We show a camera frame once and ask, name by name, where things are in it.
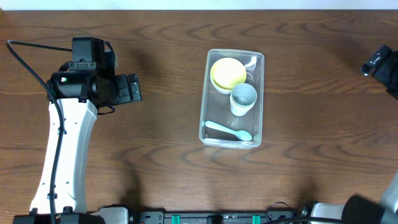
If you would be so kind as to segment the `grey cup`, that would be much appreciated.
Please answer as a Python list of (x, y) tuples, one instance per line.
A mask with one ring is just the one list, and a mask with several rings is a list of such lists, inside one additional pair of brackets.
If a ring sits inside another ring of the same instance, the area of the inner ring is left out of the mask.
[(244, 108), (253, 106), (257, 100), (256, 89), (247, 83), (236, 85), (231, 91), (231, 102)]

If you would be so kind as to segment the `white plastic fork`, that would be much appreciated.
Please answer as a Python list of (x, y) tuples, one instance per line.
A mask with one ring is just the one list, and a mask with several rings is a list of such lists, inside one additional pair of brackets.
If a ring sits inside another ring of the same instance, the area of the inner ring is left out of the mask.
[(230, 141), (224, 139), (205, 138), (203, 144), (213, 147), (226, 147), (226, 148), (247, 148), (257, 147), (258, 144), (254, 141)]

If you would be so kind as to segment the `mint green spoon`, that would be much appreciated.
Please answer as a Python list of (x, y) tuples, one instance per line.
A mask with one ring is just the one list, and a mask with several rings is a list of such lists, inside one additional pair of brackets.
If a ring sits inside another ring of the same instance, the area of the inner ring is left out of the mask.
[(251, 134), (245, 130), (235, 131), (233, 129), (227, 128), (226, 126), (218, 124), (214, 121), (205, 121), (205, 126), (210, 129), (214, 129), (217, 131), (232, 134), (232, 135), (236, 136), (241, 141), (251, 141), (252, 140)]

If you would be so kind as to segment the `white bowl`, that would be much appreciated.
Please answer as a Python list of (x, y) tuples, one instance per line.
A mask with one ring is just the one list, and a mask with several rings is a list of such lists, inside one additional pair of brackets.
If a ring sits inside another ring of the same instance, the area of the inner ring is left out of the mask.
[(227, 90), (227, 89), (224, 89), (224, 88), (218, 86), (212, 78), (210, 79), (210, 81), (211, 81), (212, 85), (214, 86), (214, 88), (216, 89), (216, 91), (218, 91), (219, 93), (222, 93), (225, 95), (228, 95), (231, 93), (231, 90)]

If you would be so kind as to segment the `yellow bowl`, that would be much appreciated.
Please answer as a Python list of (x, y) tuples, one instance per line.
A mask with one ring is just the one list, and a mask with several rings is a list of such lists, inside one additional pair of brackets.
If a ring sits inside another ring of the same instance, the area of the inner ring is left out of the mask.
[(215, 83), (227, 90), (244, 83), (247, 78), (244, 65), (235, 58), (221, 58), (211, 67), (210, 77)]

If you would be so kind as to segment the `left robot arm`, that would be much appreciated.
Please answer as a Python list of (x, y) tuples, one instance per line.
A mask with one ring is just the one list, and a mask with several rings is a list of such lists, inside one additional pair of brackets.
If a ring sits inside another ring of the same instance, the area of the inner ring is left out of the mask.
[(98, 116), (92, 94), (119, 97), (137, 85), (137, 77), (102, 78), (92, 72), (55, 72), (47, 86), (57, 96), (49, 105), (50, 132), (40, 185), (27, 215), (14, 223), (138, 223), (126, 205), (110, 205), (88, 213), (85, 195), (86, 158)]

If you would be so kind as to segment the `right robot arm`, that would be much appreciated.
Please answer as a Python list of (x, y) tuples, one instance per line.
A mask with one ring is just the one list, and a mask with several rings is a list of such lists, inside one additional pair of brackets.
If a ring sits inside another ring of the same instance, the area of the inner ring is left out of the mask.
[[(383, 45), (360, 68), (383, 84), (388, 94), (397, 98), (397, 51)], [(397, 224), (397, 176), (393, 178), (380, 202), (360, 195), (351, 196), (345, 204), (316, 202), (306, 206), (300, 216), (304, 223)]]

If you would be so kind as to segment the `clear plastic container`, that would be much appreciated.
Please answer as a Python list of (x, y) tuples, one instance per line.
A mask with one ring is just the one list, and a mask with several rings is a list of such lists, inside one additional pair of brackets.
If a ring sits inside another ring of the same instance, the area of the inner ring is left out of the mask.
[[(216, 91), (210, 79), (212, 65), (221, 58), (235, 58), (246, 69), (246, 83), (257, 91), (257, 100), (254, 106), (244, 116), (235, 116), (230, 109), (231, 94), (225, 95)], [(252, 136), (252, 140), (261, 145), (262, 120), (264, 114), (264, 72), (265, 56), (259, 52), (236, 49), (211, 49), (206, 59), (203, 94), (201, 100), (199, 138), (240, 141), (236, 136), (207, 128), (205, 121), (214, 121), (235, 131), (245, 130)]]

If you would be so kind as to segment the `white cup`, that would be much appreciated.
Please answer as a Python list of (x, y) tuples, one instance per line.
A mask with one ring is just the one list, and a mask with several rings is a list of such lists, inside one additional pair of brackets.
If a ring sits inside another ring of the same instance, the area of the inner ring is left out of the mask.
[(235, 116), (244, 116), (253, 106), (254, 104), (243, 106), (235, 103), (234, 101), (230, 101), (230, 109), (232, 114)]

